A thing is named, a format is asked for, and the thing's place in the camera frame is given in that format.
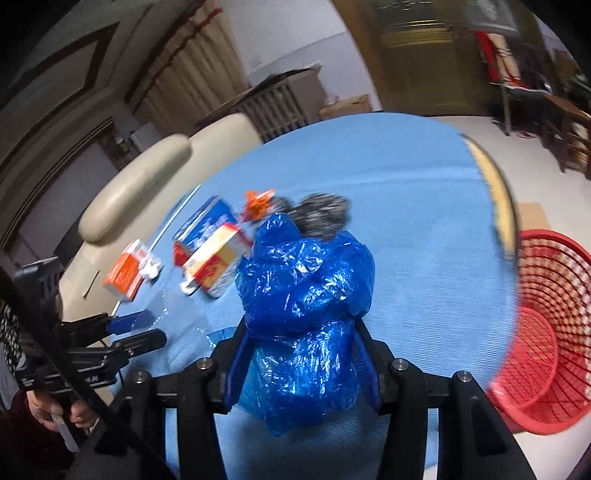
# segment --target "red basket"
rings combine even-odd
[[[549,230],[521,232],[520,307],[491,400],[531,433],[557,433],[591,408],[591,257]]]

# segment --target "door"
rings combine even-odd
[[[466,0],[333,0],[386,111],[485,115],[489,86]]]

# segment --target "sofa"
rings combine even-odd
[[[250,120],[236,113],[190,138],[161,140],[119,172],[80,219],[84,243],[59,284],[63,321],[110,314],[117,299],[102,282],[124,248],[138,238],[147,243],[183,194],[261,144]]]

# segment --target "metal bolt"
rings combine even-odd
[[[140,370],[135,374],[134,382],[135,383],[144,383],[148,379],[148,372],[144,370]]]
[[[204,356],[203,358],[197,360],[196,365],[199,370],[209,370],[211,367],[213,367],[213,360],[208,356]]]
[[[402,372],[408,368],[408,362],[404,358],[395,358],[392,360],[392,367],[399,372]]]
[[[460,370],[459,372],[456,372],[456,375],[464,383],[468,383],[473,378],[472,374],[468,370]]]

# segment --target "blue table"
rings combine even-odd
[[[376,264],[365,317],[371,335],[425,372],[466,369],[488,384],[514,328],[515,265],[504,256],[491,196],[460,134],[397,113],[347,116],[296,130],[203,183],[154,247],[165,262],[158,280],[119,308],[119,314],[151,309],[168,336],[165,350],[139,357],[131,367],[153,376],[180,371],[210,352],[204,333],[238,324],[243,311],[234,287],[218,300],[179,292],[172,235],[213,194],[241,210],[244,192],[267,189],[293,201],[314,192],[349,198],[348,230],[367,244]],[[167,460],[175,468],[174,412],[168,417]],[[366,480],[377,473],[388,418],[377,418],[360,400],[321,426],[279,438],[238,408],[217,416],[216,424],[230,480]],[[436,428],[434,412],[427,466],[437,461]]]

